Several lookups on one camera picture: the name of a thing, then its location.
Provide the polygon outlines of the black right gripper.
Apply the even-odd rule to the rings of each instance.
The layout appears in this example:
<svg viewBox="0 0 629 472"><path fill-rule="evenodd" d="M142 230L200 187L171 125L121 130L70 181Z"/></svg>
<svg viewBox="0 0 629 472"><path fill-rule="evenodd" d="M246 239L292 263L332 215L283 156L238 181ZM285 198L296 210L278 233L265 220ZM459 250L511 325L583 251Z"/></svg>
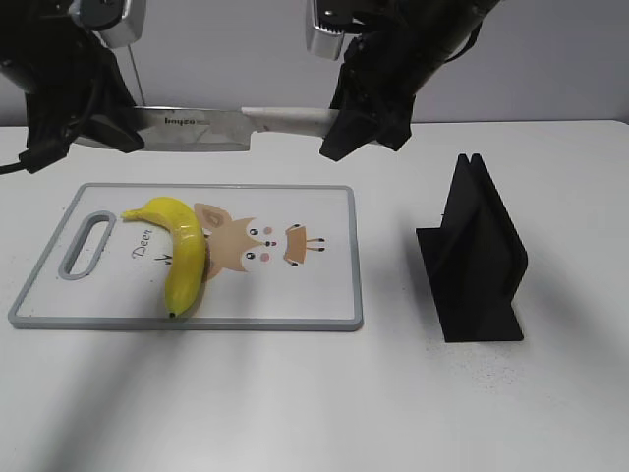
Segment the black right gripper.
<svg viewBox="0 0 629 472"><path fill-rule="evenodd" d="M415 94L394 78L389 38L374 32L350 42L330 102L338 115L319 149L322 156L341 160L369 143L398 151L411 138Z"/></svg>

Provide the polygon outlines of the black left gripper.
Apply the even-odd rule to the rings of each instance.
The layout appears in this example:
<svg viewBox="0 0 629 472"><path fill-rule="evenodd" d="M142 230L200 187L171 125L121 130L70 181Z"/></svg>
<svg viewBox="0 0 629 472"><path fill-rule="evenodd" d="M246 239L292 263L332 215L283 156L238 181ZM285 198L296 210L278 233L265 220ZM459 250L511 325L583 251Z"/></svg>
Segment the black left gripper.
<svg viewBox="0 0 629 472"><path fill-rule="evenodd" d="M70 145L130 153L143 138L125 113L136 106L115 55L93 33L62 49L53 62L59 75L26 95L27 149L19 163L35 173L67 156Z"/></svg>

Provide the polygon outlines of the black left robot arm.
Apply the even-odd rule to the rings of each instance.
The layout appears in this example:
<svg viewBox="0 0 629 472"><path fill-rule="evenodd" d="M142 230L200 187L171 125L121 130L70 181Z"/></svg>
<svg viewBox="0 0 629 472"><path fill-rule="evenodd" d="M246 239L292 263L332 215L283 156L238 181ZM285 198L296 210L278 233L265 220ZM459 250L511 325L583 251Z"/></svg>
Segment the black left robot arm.
<svg viewBox="0 0 629 472"><path fill-rule="evenodd" d="M144 1L2 2L1 74L23 91L28 125L25 150L2 174L38 172L79 138L143 148L113 51L141 38L145 13Z"/></svg>

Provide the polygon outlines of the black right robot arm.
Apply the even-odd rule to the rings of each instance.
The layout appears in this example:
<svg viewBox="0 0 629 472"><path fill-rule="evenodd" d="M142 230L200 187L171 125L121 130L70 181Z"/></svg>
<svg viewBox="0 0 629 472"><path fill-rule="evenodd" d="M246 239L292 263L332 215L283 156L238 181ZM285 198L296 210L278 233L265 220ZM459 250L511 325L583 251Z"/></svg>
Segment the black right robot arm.
<svg viewBox="0 0 629 472"><path fill-rule="evenodd" d="M312 1L307 48L343 63L319 149L339 161L377 143L397 150L411 137L416 95L444 64L476 43L493 1Z"/></svg>

